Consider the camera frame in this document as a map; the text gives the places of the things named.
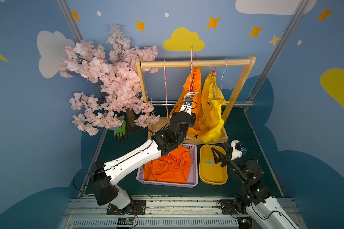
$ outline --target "pink flower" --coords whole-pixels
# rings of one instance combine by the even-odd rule
[[[106,101],[99,103],[94,95],[88,97],[83,93],[75,93],[69,100],[71,108],[81,110],[85,108],[84,114],[74,115],[72,121],[75,126],[86,131],[89,135],[95,135],[98,129],[95,126],[110,129],[120,126],[123,121],[117,118],[117,113],[132,108],[137,114],[153,111],[152,104],[144,103],[138,94],[141,92],[139,77],[136,73],[135,58],[154,61],[158,54],[156,46],[143,49],[135,46],[130,47],[131,39],[122,35],[121,26],[111,25],[111,34],[108,38],[113,50],[110,51],[110,61],[105,59],[104,47],[99,44],[97,47],[93,42],[82,40],[75,48],[65,47],[67,59],[60,64],[60,75],[65,78],[73,77],[69,71],[76,72],[92,83],[101,80],[101,91],[106,93]],[[156,72],[158,69],[143,69],[143,71]],[[135,122],[139,126],[146,127],[158,122],[159,116],[155,117],[141,115]]]

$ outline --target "pink basket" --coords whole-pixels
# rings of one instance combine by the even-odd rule
[[[188,179],[186,184],[163,182],[163,181],[146,181],[144,178],[144,166],[138,168],[138,173],[136,175],[136,180],[142,184],[154,184],[154,185],[164,185],[164,186],[174,186],[182,188],[193,188],[197,186],[197,147],[196,145],[181,144],[190,151],[191,154],[191,167],[190,173],[188,174]]]

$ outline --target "tree trunk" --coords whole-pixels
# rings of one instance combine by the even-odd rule
[[[136,126],[134,120],[136,119],[134,111],[129,108],[126,110],[127,119],[129,120],[130,126]]]

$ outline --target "white cloud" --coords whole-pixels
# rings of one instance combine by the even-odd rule
[[[300,0],[237,0],[237,11],[244,14],[292,15]],[[317,0],[310,0],[304,13],[312,9]]]
[[[62,59],[67,57],[64,51],[67,45],[74,47],[75,43],[58,31],[51,33],[43,30],[38,33],[37,47],[41,54],[38,68],[43,77],[49,79],[57,74]]]

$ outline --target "dark green table surface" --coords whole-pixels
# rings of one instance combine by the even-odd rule
[[[155,107],[154,113],[156,115],[166,116],[165,107]],[[241,162],[247,159],[257,159],[264,171],[264,177],[261,179],[264,184],[271,190],[273,195],[281,197],[278,187],[269,171],[269,167],[265,162],[264,156],[261,153],[260,147],[257,144],[252,129],[246,119],[242,108],[233,108],[226,123],[225,129],[228,134],[230,143],[232,140],[239,140],[245,143],[245,147],[249,150],[242,158]],[[102,163],[116,159],[138,146],[142,145],[147,139],[147,130],[142,129],[128,135],[128,139],[124,142],[114,140],[113,131],[108,131],[103,142],[98,160]],[[200,148],[202,145],[197,145],[198,164],[200,159]],[[235,177],[228,170],[228,181],[224,185],[209,185],[203,183],[198,178],[198,185],[194,188],[179,188],[160,185],[142,184],[136,180],[138,170],[134,170],[124,177],[119,182],[119,186],[127,190],[132,195],[169,195],[169,196],[235,196],[242,191],[241,181]],[[92,186],[89,185],[86,191],[92,194]]]

